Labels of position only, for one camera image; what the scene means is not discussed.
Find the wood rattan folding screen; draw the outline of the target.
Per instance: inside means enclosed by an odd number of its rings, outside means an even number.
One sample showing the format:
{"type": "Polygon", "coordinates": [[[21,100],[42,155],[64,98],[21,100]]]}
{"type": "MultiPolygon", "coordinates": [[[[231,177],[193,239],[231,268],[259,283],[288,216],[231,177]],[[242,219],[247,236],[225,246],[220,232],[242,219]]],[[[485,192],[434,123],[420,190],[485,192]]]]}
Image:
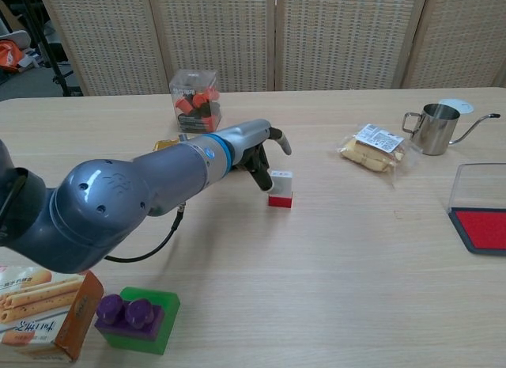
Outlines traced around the wood rattan folding screen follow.
{"type": "Polygon", "coordinates": [[[43,0],[87,95],[506,88],[506,0],[43,0]]]}

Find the orange white bag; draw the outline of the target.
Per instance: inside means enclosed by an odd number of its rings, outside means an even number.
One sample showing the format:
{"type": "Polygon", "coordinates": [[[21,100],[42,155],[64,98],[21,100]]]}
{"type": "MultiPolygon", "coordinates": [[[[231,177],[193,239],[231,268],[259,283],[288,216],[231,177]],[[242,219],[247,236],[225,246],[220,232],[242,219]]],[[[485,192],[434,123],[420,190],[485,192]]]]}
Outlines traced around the orange white bag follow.
{"type": "Polygon", "coordinates": [[[0,69],[18,72],[18,63],[24,56],[24,53],[12,40],[0,40],[0,69]]]}

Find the small red white stamp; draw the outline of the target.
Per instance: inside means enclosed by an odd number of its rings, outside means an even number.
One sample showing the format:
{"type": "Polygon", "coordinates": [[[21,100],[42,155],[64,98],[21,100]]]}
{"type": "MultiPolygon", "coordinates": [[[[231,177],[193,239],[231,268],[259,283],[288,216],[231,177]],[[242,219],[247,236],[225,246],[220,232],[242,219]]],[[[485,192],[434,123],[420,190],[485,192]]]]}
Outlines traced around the small red white stamp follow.
{"type": "Polygon", "coordinates": [[[293,173],[272,170],[270,178],[273,187],[268,192],[268,205],[270,207],[291,208],[293,204],[293,173]]]}

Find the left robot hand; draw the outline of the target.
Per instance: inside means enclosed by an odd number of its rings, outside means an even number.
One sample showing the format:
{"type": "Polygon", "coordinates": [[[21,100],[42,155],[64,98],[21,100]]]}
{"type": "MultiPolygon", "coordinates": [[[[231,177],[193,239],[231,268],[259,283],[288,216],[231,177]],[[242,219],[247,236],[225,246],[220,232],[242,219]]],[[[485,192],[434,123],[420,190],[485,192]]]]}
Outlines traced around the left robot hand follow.
{"type": "Polygon", "coordinates": [[[232,165],[248,171],[262,191],[272,191],[274,182],[269,173],[270,165],[263,143],[272,140],[286,155],[290,155],[292,148],[283,131],[272,127],[267,120],[252,120],[232,127],[225,139],[234,151],[232,165]]]}

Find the black tripod stand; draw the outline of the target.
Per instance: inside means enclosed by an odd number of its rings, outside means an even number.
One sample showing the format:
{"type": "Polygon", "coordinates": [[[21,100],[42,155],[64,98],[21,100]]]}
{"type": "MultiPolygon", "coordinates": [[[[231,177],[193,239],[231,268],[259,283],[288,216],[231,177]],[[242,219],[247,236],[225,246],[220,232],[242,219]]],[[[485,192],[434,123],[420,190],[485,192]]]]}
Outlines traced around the black tripod stand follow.
{"type": "Polygon", "coordinates": [[[47,42],[47,38],[44,35],[43,27],[38,21],[38,17],[36,16],[35,6],[32,4],[31,0],[22,0],[25,5],[28,23],[31,26],[31,30],[34,33],[36,38],[37,46],[39,47],[42,56],[48,59],[48,64],[53,70],[54,77],[53,82],[60,85],[62,89],[62,95],[64,97],[82,97],[83,92],[78,86],[68,86],[66,83],[66,78],[70,76],[74,71],[71,70],[67,74],[63,74],[59,69],[59,65],[55,55],[47,42]]]}

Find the white round table grommet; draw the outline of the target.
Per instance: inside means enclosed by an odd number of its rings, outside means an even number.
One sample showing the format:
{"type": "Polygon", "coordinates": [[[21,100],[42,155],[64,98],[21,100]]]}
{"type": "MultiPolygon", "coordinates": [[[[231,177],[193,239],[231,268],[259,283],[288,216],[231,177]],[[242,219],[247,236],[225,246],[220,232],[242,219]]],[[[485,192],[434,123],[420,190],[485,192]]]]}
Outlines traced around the white round table grommet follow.
{"type": "Polygon", "coordinates": [[[446,98],[439,101],[440,104],[447,105],[459,111],[461,114],[470,114],[474,111],[474,106],[464,100],[456,98],[446,98]]]}

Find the steel long-spout pitcher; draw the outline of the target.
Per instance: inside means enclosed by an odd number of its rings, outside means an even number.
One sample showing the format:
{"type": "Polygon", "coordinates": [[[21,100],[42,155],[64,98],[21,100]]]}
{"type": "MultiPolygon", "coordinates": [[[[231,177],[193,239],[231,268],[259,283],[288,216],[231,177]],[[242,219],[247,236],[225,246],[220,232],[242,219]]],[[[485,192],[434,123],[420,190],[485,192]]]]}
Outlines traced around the steel long-spout pitcher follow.
{"type": "Polygon", "coordinates": [[[420,113],[406,112],[402,119],[402,131],[410,135],[410,141],[424,155],[440,156],[450,145],[463,141],[480,123],[499,119],[501,114],[489,113],[477,119],[459,138],[453,139],[461,112],[446,104],[426,104],[420,113]]]}

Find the clear bag of biscuits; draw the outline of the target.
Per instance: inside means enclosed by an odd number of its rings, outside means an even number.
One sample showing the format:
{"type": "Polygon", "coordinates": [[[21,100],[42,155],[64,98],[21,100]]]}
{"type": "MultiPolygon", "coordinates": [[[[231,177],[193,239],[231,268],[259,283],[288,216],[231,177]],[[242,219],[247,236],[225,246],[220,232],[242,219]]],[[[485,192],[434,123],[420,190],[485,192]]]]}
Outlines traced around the clear bag of biscuits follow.
{"type": "Polygon", "coordinates": [[[341,158],[377,175],[392,187],[409,175],[422,157],[421,149],[408,138],[371,123],[362,124],[347,135],[337,152],[341,158]]]}

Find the orange egg roll box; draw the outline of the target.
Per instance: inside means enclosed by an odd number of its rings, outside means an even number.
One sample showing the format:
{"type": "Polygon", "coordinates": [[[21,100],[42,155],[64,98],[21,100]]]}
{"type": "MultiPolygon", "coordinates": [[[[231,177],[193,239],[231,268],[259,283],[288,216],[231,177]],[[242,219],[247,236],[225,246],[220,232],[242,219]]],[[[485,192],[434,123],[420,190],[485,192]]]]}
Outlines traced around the orange egg roll box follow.
{"type": "Polygon", "coordinates": [[[0,365],[75,362],[103,295],[90,271],[0,266],[0,365]]]}

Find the red ink pad clear lid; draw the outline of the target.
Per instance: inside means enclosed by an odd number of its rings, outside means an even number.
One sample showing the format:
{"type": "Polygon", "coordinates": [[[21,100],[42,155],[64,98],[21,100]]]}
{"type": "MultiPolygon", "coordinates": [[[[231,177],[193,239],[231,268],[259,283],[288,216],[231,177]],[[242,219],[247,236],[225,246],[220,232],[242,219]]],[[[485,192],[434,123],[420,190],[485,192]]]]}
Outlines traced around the red ink pad clear lid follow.
{"type": "Polygon", "coordinates": [[[506,257],[506,162],[461,164],[447,215],[469,252],[506,257]]]}

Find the clear box orange black pieces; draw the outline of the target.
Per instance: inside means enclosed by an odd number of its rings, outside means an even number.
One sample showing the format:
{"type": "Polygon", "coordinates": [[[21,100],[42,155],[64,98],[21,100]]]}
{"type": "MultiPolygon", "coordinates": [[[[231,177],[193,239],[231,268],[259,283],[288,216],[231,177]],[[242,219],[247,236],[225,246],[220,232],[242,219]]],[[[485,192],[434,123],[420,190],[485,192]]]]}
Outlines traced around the clear box orange black pieces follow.
{"type": "Polygon", "coordinates": [[[169,83],[176,120],[183,132],[216,131],[221,122],[215,70],[178,70],[169,83]]]}

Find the green purple block toy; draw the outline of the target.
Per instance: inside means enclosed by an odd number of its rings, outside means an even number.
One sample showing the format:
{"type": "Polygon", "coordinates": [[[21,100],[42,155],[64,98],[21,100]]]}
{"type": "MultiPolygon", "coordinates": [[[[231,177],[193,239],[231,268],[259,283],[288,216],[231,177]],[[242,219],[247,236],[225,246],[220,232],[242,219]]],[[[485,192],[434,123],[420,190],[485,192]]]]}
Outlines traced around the green purple block toy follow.
{"type": "Polygon", "coordinates": [[[179,307],[175,293],[127,286],[100,300],[95,328],[111,347],[163,355],[179,307]]]}

